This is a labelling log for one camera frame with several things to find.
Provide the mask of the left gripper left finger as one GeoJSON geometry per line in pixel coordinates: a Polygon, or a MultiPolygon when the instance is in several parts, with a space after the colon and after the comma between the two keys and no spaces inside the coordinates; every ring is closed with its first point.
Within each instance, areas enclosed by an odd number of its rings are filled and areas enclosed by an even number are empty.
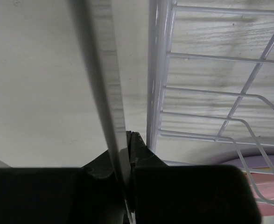
{"type": "Polygon", "coordinates": [[[0,224],[121,224],[109,153],[81,168],[0,168],[0,224]]]}

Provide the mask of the white wire dish rack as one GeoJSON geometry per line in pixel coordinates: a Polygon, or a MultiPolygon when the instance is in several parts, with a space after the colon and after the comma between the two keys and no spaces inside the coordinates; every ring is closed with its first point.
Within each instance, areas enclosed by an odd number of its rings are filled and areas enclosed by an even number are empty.
{"type": "Polygon", "coordinates": [[[274,0],[152,0],[147,145],[172,165],[274,175],[274,0]]]}

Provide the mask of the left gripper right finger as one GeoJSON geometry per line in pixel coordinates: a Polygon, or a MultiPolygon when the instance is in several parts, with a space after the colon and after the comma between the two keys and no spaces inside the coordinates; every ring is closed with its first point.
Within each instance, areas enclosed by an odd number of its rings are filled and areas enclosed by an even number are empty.
{"type": "Polygon", "coordinates": [[[230,165],[169,166],[128,132],[139,224],[260,224],[244,174],[230,165]]]}

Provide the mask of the pink plate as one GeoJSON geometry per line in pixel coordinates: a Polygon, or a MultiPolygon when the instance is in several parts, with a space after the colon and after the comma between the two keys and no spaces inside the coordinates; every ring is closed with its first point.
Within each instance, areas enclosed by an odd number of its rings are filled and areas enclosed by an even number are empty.
{"type": "MultiPolygon", "coordinates": [[[[269,200],[274,200],[274,175],[251,173],[261,194],[269,200]]],[[[274,206],[267,203],[257,203],[263,217],[274,216],[274,206]]]]}

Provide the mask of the yellow plate back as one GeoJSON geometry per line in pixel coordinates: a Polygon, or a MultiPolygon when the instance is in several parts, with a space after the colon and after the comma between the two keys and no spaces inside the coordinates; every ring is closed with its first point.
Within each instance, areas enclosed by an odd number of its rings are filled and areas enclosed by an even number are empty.
{"type": "Polygon", "coordinates": [[[68,5],[112,167],[120,184],[128,220],[134,224],[136,221],[129,204],[131,166],[112,2],[110,0],[70,0],[68,5]]]}

